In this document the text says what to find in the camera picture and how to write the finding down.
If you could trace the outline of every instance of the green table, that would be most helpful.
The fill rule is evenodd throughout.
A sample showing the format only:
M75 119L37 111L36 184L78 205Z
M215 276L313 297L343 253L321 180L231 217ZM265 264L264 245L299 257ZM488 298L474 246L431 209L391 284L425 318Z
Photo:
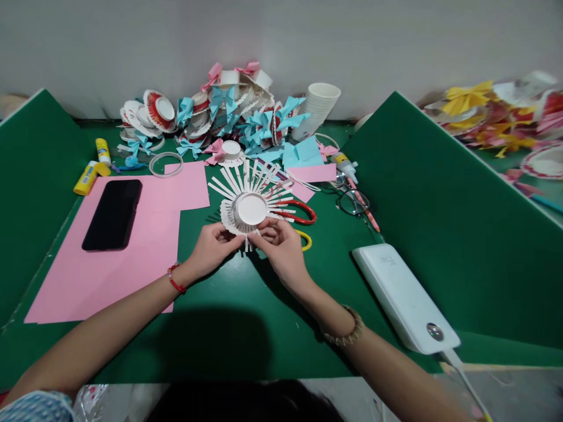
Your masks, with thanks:
M87 124L83 130L92 144L98 137L105 138L110 146L120 142L119 129L113 125ZM321 132L343 144L352 129L349 125L327 124ZM173 141L167 141L163 151L173 150ZM187 161L192 160L190 153L185 157ZM123 159L117 159L118 165L121 161ZM174 160L163 159L157 170L162 171L169 162ZM137 174L148 174L148 170ZM208 180L218 176L219 168L206 167L206 175ZM210 207L181 213L180 261L189 256L201 226L219 220L222 197L212 189L209 197ZM301 227L313 238L313 247L305 252L307 268L316 282L337 301L354 307L368 326L398 345L350 255L351 250L379 243L381 238L362 219L337 209L336 200L337 195L325 188L309 202L318 220L310 227ZM80 203L78 199L71 217ZM30 364L76 326L74 322L23 324L71 221L72 218L59 234L51 256L33 279L14 321L2 336L2 386L12 385ZM409 354L425 369L438 370L432 358ZM352 373L353 369L340 351L323 342L315 321L279 283L268 260L258 254L249 257L237 254L180 297L173 313L156 317L95 381L171 382L187 377L278 379Z

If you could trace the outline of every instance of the red scissors handle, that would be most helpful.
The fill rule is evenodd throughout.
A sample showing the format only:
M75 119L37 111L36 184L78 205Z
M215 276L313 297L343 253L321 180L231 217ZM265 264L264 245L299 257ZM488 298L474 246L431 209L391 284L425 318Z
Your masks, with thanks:
M276 205L284 205L284 204L288 204L288 205L296 205L299 208L303 208L305 210L305 212L307 214L309 214L309 218L310 220L305 220L299 217L295 217L295 215L290 214L290 213L286 213L283 211L278 211L275 210L274 212L278 215L281 215L283 217L286 218L291 218L293 219L296 223L299 224L303 224L305 226L310 226L311 224L313 224L315 221L317 221L317 215L315 214L315 211L313 211L313 208L309 207L308 205L306 205L305 203L301 202L301 201L296 201L294 199L292 200L288 200L288 201L280 201L280 202L276 202Z

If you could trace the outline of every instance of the red bracelet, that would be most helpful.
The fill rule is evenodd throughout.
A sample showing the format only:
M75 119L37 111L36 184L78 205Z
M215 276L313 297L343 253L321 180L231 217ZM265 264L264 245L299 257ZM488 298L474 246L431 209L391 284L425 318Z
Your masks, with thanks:
M172 285L176 288L176 290L178 290L181 294L186 293L186 289L185 287L180 287L178 284L176 284L176 282L172 279L172 270L174 268L178 268L180 266L180 264L178 265L173 265L172 267L170 267L168 269L168 278L170 279L170 282L172 283Z

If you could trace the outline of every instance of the person's left hand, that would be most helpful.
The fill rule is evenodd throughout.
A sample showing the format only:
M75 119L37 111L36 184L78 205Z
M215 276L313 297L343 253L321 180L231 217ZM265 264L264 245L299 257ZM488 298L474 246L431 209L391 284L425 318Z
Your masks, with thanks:
M234 236L229 233L223 223L203 226L188 260L174 269L172 273L174 281L185 287L193 284L219 267L221 262L244 242L244 236Z

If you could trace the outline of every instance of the pile of paper crafts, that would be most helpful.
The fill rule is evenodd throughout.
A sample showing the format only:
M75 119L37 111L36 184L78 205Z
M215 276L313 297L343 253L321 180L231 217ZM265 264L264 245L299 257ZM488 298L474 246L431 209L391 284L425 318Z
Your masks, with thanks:
M468 147L496 157L529 148L522 170L539 178L563 178L563 92L558 80L534 71L512 82L452 87L423 108L434 122Z
M196 94L178 100L176 110L169 99L154 90L147 90L142 101L124 104L120 110L120 127L124 128L121 138L132 152L126 165L138 162L140 147L150 155L149 138L161 138L164 133L176 133L177 151L182 156L190 149L197 159L215 139L228 137L242 144L240 158L257 158L267 151L261 158L271 161L281 157L288 129L298 127L310 116L299 114L304 97L289 97L285 104L275 102L269 91L273 81L258 62L233 70L215 63L207 78ZM225 163L226 156L242 163L233 153L222 151L222 141L213 145L206 150L213 154L207 164L229 164Z

